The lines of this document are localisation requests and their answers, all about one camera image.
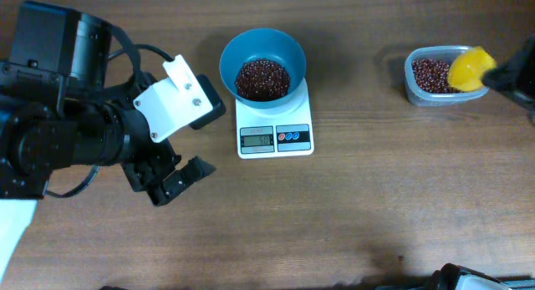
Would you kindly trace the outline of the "yellow measuring scoop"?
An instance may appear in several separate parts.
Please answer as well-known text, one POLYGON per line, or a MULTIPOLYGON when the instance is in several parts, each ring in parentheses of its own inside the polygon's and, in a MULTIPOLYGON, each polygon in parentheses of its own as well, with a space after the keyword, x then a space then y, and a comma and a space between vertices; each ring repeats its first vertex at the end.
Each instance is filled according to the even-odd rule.
POLYGON ((473 92, 483 86, 484 74, 496 67, 496 60, 485 49, 469 48, 451 64, 447 82, 461 92, 473 92))

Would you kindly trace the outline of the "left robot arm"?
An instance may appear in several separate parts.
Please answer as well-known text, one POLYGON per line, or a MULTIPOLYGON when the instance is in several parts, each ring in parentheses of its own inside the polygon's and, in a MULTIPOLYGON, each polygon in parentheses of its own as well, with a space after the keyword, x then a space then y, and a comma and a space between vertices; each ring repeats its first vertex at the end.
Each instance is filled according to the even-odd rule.
POLYGON ((163 55, 166 76, 141 68, 141 44, 101 18, 47 3, 21 4, 10 56, 1 62, 1 265, 7 267, 54 171, 88 175, 120 165, 133 191, 163 206, 209 176, 199 157, 181 163, 170 137, 221 117, 225 105, 203 74, 163 55))

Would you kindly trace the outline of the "white digital kitchen scale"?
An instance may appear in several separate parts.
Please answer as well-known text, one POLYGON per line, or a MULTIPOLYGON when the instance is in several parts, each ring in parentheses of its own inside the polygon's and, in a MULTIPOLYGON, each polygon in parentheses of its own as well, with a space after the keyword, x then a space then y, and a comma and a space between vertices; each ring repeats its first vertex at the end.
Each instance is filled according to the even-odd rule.
POLYGON ((255 109, 236 102, 237 153, 245 160, 305 156, 314 152, 308 85, 303 81, 289 102, 255 109))

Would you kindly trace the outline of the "blue plastic bowl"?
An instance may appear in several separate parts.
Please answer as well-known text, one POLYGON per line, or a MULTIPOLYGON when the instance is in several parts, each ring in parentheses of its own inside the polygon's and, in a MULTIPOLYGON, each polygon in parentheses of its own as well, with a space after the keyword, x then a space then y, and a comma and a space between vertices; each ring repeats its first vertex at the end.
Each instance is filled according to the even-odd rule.
POLYGON ((270 28, 251 29, 237 35, 223 49, 219 61, 219 73, 228 91, 237 101, 255 109, 272 109, 288 103, 304 81, 306 70, 307 59, 298 41, 283 31, 270 28), (238 95, 235 79, 239 70, 245 63, 259 59, 277 62, 288 71, 291 85, 286 96, 257 102, 238 95))

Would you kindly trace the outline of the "clear plastic container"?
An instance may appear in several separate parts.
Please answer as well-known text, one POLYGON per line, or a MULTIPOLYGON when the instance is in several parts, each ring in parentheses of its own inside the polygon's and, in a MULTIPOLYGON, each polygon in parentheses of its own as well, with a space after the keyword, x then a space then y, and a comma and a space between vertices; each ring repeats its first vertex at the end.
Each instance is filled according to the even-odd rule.
POLYGON ((412 62, 421 59, 443 60, 451 64, 459 55, 471 49, 471 46, 450 45, 418 48, 409 54, 405 60, 405 91, 408 100, 415 106, 449 106, 462 104, 470 100, 480 99, 489 90, 481 87, 473 92, 454 94, 432 94, 419 87, 415 80, 412 62))

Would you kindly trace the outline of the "red adzuki beans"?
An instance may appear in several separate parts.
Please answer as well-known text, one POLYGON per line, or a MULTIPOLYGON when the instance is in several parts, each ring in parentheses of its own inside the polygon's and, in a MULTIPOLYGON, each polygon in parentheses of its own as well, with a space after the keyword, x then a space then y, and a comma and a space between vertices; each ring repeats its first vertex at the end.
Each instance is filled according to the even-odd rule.
MULTIPOLYGON (((417 85, 431 94, 458 94, 447 75, 450 65, 442 60, 420 59, 411 63, 417 85)), ((291 85, 288 71, 279 63, 259 59, 245 63, 235 79, 237 93, 244 99, 267 102, 286 96, 291 85)))

